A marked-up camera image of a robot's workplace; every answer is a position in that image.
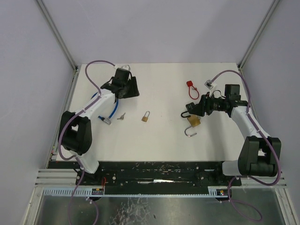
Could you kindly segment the blue lock keys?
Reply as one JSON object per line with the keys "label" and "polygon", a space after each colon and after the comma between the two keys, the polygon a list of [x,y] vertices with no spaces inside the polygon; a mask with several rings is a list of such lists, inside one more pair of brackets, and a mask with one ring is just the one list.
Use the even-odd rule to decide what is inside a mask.
{"label": "blue lock keys", "polygon": [[126,113],[123,113],[117,120],[124,120]]}

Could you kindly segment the blue cable lock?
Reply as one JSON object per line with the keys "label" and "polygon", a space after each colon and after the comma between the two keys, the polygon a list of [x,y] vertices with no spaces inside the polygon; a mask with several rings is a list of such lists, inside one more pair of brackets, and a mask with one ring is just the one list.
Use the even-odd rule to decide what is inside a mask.
{"label": "blue cable lock", "polygon": [[91,107],[91,121],[101,120],[107,125],[111,124],[111,118],[117,110],[119,101],[110,91],[102,91],[101,98]]}

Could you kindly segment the small brass padlock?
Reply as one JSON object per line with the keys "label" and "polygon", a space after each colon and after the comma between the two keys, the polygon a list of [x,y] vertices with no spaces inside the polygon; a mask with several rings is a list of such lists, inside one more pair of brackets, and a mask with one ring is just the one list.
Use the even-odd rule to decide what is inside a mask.
{"label": "small brass padlock", "polygon": [[142,117],[141,121],[147,122],[150,116],[150,111],[146,111],[144,116]]}

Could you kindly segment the black padlock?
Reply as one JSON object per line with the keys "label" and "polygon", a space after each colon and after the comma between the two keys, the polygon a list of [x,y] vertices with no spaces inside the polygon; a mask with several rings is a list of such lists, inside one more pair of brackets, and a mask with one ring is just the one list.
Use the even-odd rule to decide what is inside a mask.
{"label": "black padlock", "polygon": [[180,114],[180,116],[182,117],[182,118],[189,118],[189,117],[191,117],[191,114],[190,114],[190,112],[192,111],[192,109],[193,108],[195,108],[197,106],[197,104],[195,104],[195,103],[189,103],[189,104],[186,104],[186,111],[184,111],[184,112],[182,112],[181,114]]}

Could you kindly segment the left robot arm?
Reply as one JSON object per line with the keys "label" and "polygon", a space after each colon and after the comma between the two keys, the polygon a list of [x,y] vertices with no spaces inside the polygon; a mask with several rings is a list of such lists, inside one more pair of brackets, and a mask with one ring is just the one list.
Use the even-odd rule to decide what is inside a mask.
{"label": "left robot arm", "polygon": [[65,111],[60,120],[58,137],[59,155],[62,158],[61,147],[71,153],[80,167],[87,173],[97,171],[99,162],[92,148],[92,122],[112,107],[117,100],[139,96],[136,77],[132,76],[129,67],[119,67],[115,75],[100,88],[97,93],[81,109],[75,112]]}

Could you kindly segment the red cable padlock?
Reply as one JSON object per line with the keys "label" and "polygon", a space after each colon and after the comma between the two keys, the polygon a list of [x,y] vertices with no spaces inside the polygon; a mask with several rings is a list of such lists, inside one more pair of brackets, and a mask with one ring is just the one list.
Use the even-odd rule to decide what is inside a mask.
{"label": "red cable padlock", "polygon": [[200,96],[198,89],[194,86],[193,82],[187,81],[186,85],[188,87],[188,95],[192,100],[197,100]]}

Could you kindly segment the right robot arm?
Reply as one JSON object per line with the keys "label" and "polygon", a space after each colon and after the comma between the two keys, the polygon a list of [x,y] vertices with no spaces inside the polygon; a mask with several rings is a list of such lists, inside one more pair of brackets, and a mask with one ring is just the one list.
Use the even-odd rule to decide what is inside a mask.
{"label": "right robot arm", "polygon": [[226,176],[274,177],[278,173],[281,141],[271,137],[253,118],[248,102],[241,100],[238,84],[225,85],[224,97],[207,93],[200,102],[186,105],[189,114],[203,117],[213,112],[225,112],[239,128],[244,144],[235,161],[224,161],[222,171]]}

